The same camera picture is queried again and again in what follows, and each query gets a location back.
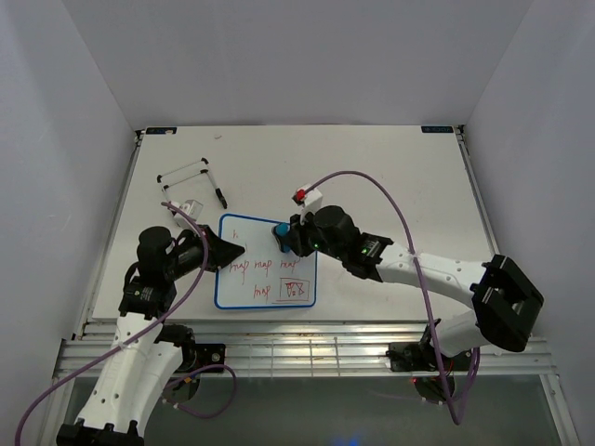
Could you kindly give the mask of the blue foam whiteboard eraser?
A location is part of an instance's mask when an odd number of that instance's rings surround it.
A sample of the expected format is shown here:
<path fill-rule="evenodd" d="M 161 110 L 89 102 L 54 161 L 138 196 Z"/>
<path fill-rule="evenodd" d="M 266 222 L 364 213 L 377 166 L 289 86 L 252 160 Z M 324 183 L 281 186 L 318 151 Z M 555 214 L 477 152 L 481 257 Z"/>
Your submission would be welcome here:
<path fill-rule="evenodd" d="M 279 223 L 271 229 L 274 240 L 276 241 L 279 250 L 282 253 L 289 253 L 291 248 L 286 243 L 287 235 L 290 231 L 288 223 Z"/>

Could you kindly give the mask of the blue-framed small whiteboard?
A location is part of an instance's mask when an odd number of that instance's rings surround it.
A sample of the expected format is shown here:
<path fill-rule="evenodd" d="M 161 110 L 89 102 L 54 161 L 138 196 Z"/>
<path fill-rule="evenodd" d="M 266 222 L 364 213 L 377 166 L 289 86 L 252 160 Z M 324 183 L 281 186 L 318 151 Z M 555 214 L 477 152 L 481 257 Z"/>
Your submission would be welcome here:
<path fill-rule="evenodd" d="M 278 221 L 225 214 L 218 236 L 245 252 L 216 276 L 214 303 L 223 310 L 311 308 L 316 302 L 317 255 L 299 257 L 278 246 Z"/>

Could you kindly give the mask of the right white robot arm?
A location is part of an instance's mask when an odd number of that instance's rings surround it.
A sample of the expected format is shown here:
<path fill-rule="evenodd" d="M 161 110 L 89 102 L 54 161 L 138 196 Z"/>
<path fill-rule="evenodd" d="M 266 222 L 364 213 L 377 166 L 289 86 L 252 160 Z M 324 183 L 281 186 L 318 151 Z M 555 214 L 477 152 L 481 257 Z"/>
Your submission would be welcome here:
<path fill-rule="evenodd" d="M 391 344 L 387 355 L 393 371 L 430 372 L 444 365 L 461 370 L 470 364 L 473 349 L 488 345 L 523 352 L 544 305 L 544 297 L 508 256 L 467 262 L 415 255 L 388 237 L 360 231 L 337 205 L 293 215 L 271 233 L 284 253 L 324 254 L 359 279 L 410 285 L 424 297 L 434 293 L 467 307 L 449 320 L 429 316 L 415 343 Z"/>

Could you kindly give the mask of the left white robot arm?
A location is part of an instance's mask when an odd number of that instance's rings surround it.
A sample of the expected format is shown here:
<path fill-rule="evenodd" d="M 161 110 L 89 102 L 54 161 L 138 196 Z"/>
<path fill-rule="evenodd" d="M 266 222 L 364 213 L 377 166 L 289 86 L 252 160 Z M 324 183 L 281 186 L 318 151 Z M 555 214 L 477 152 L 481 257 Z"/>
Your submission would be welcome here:
<path fill-rule="evenodd" d="M 217 272 L 244 253 L 207 225 L 178 237 L 165 227 L 139 235 L 137 260 L 125 275 L 112 354 L 75 421 L 59 428 L 59 445 L 143 444 L 170 376 L 198 362 L 192 329 L 165 322 L 177 300 L 176 281 L 193 271 Z"/>

